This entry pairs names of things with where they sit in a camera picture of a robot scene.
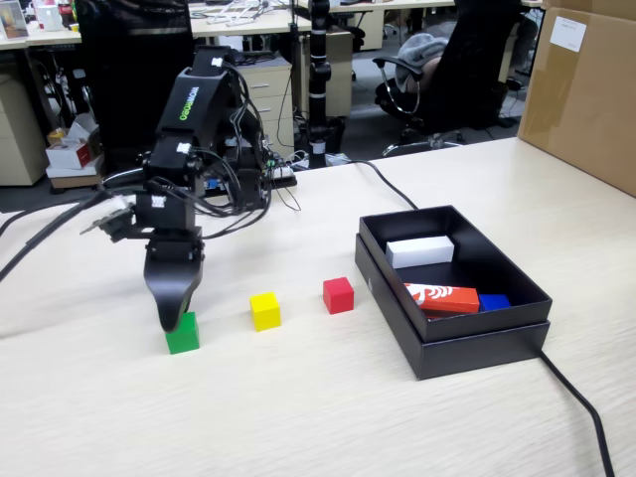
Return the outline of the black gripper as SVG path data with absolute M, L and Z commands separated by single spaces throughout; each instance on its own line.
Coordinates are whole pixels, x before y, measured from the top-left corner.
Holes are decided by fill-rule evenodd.
M 173 333 L 203 277 L 202 228 L 155 231 L 146 246 L 144 279 L 161 327 Z

